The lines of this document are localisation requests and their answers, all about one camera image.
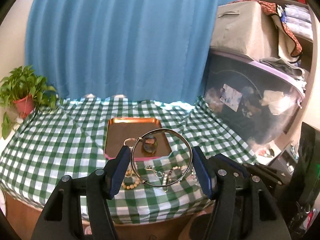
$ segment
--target potted plant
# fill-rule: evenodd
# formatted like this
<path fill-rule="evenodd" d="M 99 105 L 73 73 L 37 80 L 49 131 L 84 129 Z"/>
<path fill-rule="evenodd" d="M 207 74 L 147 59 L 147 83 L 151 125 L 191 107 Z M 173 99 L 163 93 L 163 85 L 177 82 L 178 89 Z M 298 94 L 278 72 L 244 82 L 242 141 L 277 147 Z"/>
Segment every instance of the potted plant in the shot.
<path fill-rule="evenodd" d="M 18 67 L 12 70 L 9 77 L 4 77 L 0 83 L 0 106 L 15 106 L 19 116 L 25 119 L 36 107 L 48 106 L 56 108 L 56 92 L 53 86 L 47 86 L 47 79 L 34 74 L 32 66 Z M 4 113 L 2 123 L 2 136 L 4 139 L 10 134 L 14 123 Z"/>

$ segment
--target label on plastic bin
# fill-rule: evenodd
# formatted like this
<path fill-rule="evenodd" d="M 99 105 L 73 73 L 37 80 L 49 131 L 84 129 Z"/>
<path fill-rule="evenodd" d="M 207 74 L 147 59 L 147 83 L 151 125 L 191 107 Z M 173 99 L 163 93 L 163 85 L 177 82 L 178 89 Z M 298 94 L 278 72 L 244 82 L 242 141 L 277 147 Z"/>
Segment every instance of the label on plastic bin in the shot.
<path fill-rule="evenodd" d="M 233 111 L 236 112 L 238 110 L 241 98 L 242 94 L 240 92 L 232 87 L 229 87 L 227 84 L 223 85 L 223 88 L 221 89 L 220 101 L 226 106 L 229 106 Z"/>

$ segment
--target transparent plastic container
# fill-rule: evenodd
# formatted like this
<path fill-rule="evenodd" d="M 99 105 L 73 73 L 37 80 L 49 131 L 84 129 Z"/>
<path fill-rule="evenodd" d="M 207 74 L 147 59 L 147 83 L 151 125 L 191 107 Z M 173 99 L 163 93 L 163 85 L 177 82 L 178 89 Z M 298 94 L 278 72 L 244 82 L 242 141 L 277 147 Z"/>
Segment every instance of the transparent plastic container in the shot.
<path fill-rule="evenodd" d="M 257 61 L 211 52 L 207 68 L 205 101 L 252 148 L 284 132 L 304 99 L 292 77 Z"/>

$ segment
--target silver bolt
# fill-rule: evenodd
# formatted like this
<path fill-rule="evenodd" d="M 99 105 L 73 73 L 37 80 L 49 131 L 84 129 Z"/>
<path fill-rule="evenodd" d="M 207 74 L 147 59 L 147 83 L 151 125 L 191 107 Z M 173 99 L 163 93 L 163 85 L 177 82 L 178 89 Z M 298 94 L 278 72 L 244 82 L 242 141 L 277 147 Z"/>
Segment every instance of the silver bolt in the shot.
<path fill-rule="evenodd" d="M 259 182 L 260 181 L 260 178 L 258 176 L 252 176 L 252 180 L 254 182 Z"/>
<path fill-rule="evenodd" d="M 221 176 L 225 176 L 227 172 L 225 170 L 218 170 L 218 174 Z"/>
<path fill-rule="evenodd" d="M 61 180 L 64 181 L 64 182 L 68 181 L 69 179 L 70 179 L 70 176 L 69 176 L 69 175 L 64 175 L 64 176 L 61 178 Z"/>
<path fill-rule="evenodd" d="M 96 170 L 96 175 L 100 176 L 104 173 L 104 170 L 103 169 L 98 169 Z"/>

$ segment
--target gray cloth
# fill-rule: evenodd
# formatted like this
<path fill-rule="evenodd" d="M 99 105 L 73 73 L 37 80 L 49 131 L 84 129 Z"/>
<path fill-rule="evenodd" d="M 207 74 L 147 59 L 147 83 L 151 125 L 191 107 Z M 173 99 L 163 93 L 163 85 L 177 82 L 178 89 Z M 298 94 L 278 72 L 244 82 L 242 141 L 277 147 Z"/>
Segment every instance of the gray cloth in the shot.
<path fill-rule="evenodd" d="M 305 79 L 304 69 L 297 67 L 282 58 L 266 57 L 260 59 L 260 63 L 275 68 L 296 80 L 304 81 Z"/>

